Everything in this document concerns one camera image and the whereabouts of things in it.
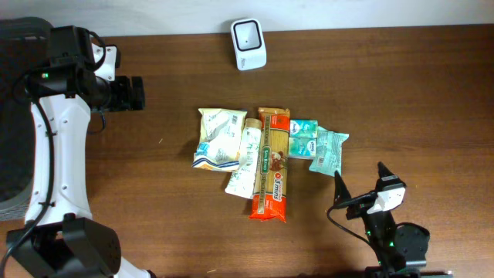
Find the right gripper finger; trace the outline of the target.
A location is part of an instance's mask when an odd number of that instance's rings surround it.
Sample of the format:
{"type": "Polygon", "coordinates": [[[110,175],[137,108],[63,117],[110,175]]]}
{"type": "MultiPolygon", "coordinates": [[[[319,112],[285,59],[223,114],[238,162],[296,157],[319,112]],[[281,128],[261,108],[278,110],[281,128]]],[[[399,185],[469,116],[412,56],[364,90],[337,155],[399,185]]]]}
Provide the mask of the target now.
{"type": "Polygon", "coordinates": [[[377,163],[377,173],[379,175],[379,178],[394,176],[394,173],[392,173],[382,161],[379,161],[377,163]]]}
{"type": "Polygon", "coordinates": [[[351,200],[351,194],[349,193],[347,186],[345,185],[339,171],[334,173],[335,180],[335,192],[334,192],[334,204],[341,204],[348,200],[351,200]]]}

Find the green wet wipes pack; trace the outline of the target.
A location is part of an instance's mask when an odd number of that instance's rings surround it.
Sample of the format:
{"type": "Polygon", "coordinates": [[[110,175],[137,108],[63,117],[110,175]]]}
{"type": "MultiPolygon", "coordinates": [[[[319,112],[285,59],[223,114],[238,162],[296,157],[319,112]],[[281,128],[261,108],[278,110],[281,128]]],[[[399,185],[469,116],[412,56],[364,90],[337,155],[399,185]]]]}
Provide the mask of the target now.
{"type": "Polygon", "coordinates": [[[317,128],[316,154],[309,170],[324,175],[334,176],[342,172],[343,142],[349,134],[329,131],[323,127],[317,128]]]}

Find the Kleenex tissue pack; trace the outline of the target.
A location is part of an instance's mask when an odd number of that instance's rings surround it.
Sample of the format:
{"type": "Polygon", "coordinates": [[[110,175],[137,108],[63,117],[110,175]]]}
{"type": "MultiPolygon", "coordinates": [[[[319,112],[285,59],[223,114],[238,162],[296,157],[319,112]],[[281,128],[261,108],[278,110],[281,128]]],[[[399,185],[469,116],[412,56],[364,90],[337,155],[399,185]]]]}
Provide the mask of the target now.
{"type": "Polygon", "coordinates": [[[290,137],[290,158],[313,160],[316,156],[316,139],[305,137],[290,137]]]}
{"type": "Polygon", "coordinates": [[[315,139],[318,126],[317,120],[292,119],[289,123],[289,135],[290,137],[315,139]]]}

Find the orange spaghetti packet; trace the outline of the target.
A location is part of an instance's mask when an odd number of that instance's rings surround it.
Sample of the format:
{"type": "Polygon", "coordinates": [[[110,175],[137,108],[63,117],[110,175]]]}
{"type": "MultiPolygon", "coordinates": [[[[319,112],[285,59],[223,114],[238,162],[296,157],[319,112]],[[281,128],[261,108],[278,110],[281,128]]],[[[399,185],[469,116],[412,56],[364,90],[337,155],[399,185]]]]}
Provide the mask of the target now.
{"type": "Polygon", "coordinates": [[[286,220],[290,111],[260,107],[262,134],[250,219],[286,220]]]}

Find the white tube with bamboo print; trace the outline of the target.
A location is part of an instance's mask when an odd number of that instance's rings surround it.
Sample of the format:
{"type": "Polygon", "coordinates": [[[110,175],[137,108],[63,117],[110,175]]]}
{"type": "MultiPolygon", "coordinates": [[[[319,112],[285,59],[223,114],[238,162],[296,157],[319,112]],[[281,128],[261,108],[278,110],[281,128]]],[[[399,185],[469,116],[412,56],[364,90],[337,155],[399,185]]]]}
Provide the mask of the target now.
{"type": "Polygon", "coordinates": [[[262,122],[247,118],[239,149],[239,167],[232,172],[225,192],[250,199],[253,195],[262,133],[262,122]]]}

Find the cream snack bag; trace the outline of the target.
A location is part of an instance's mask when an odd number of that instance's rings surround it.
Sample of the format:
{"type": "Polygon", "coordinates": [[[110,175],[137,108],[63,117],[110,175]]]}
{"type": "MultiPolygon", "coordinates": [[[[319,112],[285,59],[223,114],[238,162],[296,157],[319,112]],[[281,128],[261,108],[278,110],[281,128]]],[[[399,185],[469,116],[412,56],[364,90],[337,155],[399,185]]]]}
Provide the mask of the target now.
{"type": "Polygon", "coordinates": [[[200,138],[193,168],[232,172],[239,167],[239,148],[246,110],[199,108],[200,138]]]}

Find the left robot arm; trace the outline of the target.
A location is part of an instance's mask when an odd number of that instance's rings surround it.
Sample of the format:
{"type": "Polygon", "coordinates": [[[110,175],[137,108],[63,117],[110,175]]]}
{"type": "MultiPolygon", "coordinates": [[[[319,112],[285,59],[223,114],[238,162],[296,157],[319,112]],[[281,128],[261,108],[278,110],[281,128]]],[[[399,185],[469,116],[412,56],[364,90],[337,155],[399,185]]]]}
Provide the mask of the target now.
{"type": "Polygon", "coordinates": [[[73,25],[53,28],[47,59],[20,76],[35,125],[33,188],[25,225],[9,231],[6,259],[34,277],[150,277],[124,259],[117,233],[95,222],[86,193],[92,113],[143,110],[139,76],[118,76],[120,51],[73,25]]]}

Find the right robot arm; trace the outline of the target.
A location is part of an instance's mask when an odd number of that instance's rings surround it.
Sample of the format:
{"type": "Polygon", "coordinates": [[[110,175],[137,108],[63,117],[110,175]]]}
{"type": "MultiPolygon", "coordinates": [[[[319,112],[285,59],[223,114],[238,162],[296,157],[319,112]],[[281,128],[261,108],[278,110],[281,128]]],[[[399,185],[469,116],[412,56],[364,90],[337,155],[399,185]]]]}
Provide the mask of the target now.
{"type": "Polygon", "coordinates": [[[392,211],[405,197],[407,185],[384,163],[377,163],[378,179],[375,188],[353,197],[340,173],[334,173],[333,205],[327,218],[336,227],[363,241],[377,257],[377,266],[365,268],[364,277],[452,277],[448,272],[423,272],[431,234],[428,229],[412,222],[396,223],[392,211]],[[331,217],[334,210],[344,209],[348,220],[361,219],[365,236],[360,236],[331,217]]]}

